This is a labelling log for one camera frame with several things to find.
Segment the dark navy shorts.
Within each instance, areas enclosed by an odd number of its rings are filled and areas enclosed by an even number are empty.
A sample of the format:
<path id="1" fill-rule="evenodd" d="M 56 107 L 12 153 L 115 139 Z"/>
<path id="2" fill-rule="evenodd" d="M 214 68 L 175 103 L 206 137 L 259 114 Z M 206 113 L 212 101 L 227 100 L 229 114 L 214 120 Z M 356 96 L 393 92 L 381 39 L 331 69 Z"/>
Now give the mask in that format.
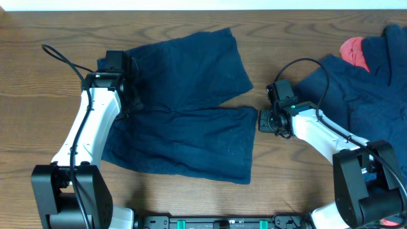
<path id="1" fill-rule="evenodd" d="M 128 51 L 143 108 L 112 124 L 102 159 L 125 169 L 249 184 L 257 110 L 229 28 Z"/>

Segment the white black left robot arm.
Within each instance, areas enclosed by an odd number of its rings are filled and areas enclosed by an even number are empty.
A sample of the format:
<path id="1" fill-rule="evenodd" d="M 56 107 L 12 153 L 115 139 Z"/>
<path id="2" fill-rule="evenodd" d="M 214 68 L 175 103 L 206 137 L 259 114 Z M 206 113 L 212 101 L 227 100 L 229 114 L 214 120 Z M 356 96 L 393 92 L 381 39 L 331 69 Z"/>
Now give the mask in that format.
<path id="1" fill-rule="evenodd" d="M 67 139 L 51 163 L 35 166 L 31 175 L 43 228 L 135 228 L 134 211 L 113 204 L 100 173 L 114 120 L 142 108 L 134 80 L 130 55 L 109 50 L 104 65 L 82 82 Z"/>

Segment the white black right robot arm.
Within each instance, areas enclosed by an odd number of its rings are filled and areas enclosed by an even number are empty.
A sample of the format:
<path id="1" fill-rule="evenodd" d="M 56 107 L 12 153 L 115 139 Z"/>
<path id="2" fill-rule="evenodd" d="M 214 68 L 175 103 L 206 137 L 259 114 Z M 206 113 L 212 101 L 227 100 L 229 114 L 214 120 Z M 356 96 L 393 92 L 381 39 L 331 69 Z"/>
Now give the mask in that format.
<path id="1" fill-rule="evenodd" d="M 397 228 L 406 226 L 406 187 L 388 142 L 351 134 L 310 102 L 261 110 L 259 131 L 297 137 L 333 166 L 335 201 L 308 213 L 302 228 L 382 228 L 395 215 Z"/>

